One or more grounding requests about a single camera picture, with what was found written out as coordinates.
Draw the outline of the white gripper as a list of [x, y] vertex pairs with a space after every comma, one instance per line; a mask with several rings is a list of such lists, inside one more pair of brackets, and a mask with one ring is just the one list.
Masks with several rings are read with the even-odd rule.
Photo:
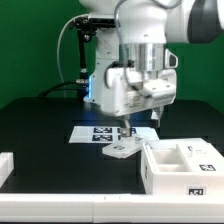
[[160, 126], [164, 108], [176, 97], [177, 75], [174, 69], [159, 71], [143, 79], [134, 68], [108, 68], [105, 72], [104, 113], [121, 117], [123, 137], [131, 136], [128, 114], [153, 109], [151, 119]]

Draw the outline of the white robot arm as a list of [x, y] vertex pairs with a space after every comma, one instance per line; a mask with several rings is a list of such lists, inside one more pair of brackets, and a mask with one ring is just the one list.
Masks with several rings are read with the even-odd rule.
[[168, 43], [210, 43], [224, 32], [224, 0], [79, 0], [96, 29], [85, 104], [120, 120], [150, 109], [159, 121], [176, 96], [178, 58]]

